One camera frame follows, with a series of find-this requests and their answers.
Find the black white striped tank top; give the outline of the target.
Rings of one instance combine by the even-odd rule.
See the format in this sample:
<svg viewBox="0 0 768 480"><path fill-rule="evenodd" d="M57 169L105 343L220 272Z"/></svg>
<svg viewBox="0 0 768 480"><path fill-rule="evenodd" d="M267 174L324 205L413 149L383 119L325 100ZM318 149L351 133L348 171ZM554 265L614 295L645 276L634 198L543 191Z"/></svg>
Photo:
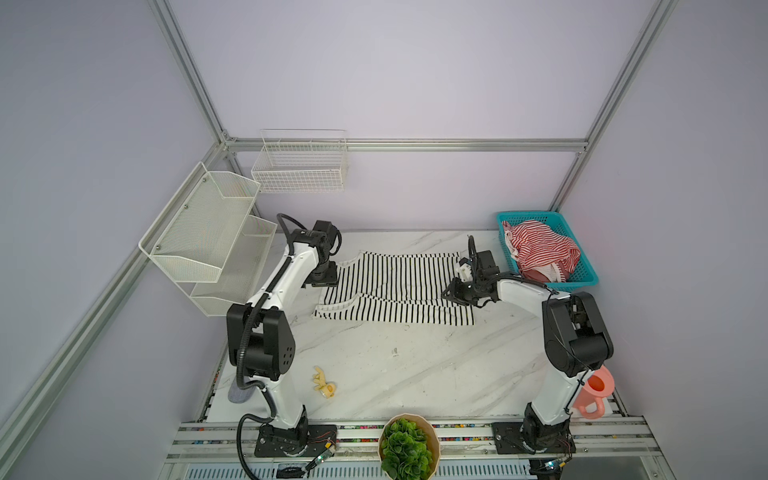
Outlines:
<svg viewBox="0 0 768 480"><path fill-rule="evenodd" d="M461 254L384 254L362 251L338 267L339 280L326 287L313 316L318 319L466 327L470 307L442 297Z"/></svg>

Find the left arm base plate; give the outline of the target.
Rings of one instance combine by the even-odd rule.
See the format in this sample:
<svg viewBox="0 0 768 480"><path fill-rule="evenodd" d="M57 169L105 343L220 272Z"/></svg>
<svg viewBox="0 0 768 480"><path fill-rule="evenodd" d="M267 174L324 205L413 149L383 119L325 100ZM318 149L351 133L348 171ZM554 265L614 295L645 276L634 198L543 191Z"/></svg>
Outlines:
<svg viewBox="0 0 768 480"><path fill-rule="evenodd" d="M335 444L338 428L330 424L299 425L279 429L263 425L253 454L256 458L316 457Z"/></svg>

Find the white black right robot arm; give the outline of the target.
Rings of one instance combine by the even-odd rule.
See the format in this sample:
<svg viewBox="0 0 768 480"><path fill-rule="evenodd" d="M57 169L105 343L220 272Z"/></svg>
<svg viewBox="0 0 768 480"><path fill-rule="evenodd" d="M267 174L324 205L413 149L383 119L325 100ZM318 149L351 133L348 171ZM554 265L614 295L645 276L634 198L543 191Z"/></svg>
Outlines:
<svg viewBox="0 0 768 480"><path fill-rule="evenodd" d="M468 237L467 252L442 292L444 299L477 309L503 302L542 322L550 368L509 442L513 449L530 454L551 451L568 440L578 396L613 356L613 343L599 307L588 292L562 292L520 274L502 272L490 251L477 249L473 236Z"/></svg>

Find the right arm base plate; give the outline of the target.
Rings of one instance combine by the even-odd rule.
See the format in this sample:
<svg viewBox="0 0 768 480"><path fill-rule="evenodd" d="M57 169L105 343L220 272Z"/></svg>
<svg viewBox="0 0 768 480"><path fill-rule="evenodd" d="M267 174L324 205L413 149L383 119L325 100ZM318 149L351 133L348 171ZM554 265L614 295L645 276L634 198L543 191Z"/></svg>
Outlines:
<svg viewBox="0 0 768 480"><path fill-rule="evenodd" d="M536 421L491 424L496 451L500 455L572 454L575 444L568 421L539 425Z"/></svg>

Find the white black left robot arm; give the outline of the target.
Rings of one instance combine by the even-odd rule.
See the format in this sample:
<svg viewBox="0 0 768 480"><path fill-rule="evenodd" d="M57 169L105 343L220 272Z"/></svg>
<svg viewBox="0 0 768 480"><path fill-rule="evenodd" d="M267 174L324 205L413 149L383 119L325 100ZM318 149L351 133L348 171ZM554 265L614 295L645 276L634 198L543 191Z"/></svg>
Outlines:
<svg viewBox="0 0 768 480"><path fill-rule="evenodd" d="M279 478L308 476L334 455L338 435L335 425L309 421L306 406L288 378L297 347L286 309L307 286L338 285L338 266L332 257L342 245L342 234L329 221L318 220L308 228L283 213L277 220L286 238L281 263L256 294L232 304L225 315L229 362L236 369L234 384L241 391L260 393L267 406L266 415L245 413L236 426L237 457L248 479L257 477L244 452L243 430L248 421L259 425L255 457L313 457L306 466L279 473Z"/></svg>

